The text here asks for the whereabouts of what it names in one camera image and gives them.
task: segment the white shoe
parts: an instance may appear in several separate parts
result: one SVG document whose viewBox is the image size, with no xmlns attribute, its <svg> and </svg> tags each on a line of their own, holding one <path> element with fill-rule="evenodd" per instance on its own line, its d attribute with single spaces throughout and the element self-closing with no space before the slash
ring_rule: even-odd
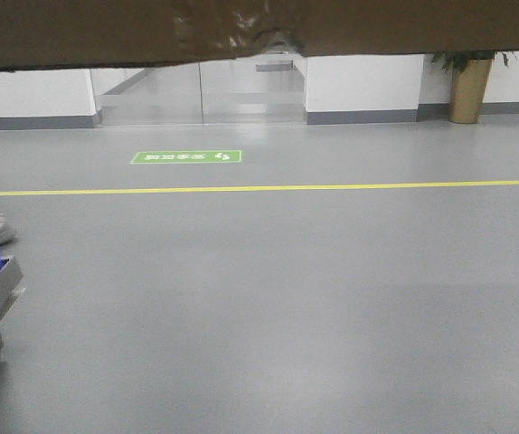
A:
<svg viewBox="0 0 519 434">
<path fill-rule="evenodd" d="M 3 214 L 0 214 L 0 246 L 14 240 L 16 231 L 6 222 Z"/>
</svg>

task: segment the torn cardboard edge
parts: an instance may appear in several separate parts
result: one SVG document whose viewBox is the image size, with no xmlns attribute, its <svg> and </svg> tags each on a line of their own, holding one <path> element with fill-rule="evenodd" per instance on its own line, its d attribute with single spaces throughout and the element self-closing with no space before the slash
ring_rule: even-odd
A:
<svg viewBox="0 0 519 434">
<path fill-rule="evenodd" d="M 500 47 L 519 51 L 514 0 L 0 0 L 0 71 Z"/>
</svg>

